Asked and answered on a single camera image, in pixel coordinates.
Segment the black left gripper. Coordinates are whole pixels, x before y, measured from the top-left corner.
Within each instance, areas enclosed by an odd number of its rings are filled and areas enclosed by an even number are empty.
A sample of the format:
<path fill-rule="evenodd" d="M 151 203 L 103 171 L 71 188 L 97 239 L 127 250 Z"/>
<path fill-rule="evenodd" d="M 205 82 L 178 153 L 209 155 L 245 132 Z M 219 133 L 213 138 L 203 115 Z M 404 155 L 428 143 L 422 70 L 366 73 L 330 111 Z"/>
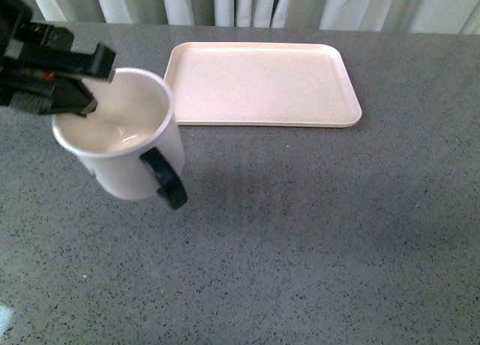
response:
<path fill-rule="evenodd" d="M 1 106 L 35 115 L 87 116 L 98 102 L 80 78 L 111 80 L 116 52 L 99 43 L 92 54 L 71 52 L 66 28 L 34 22 L 22 0 L 1 0 Z M 71 79 L 61 75 L 67 62 Z"/>

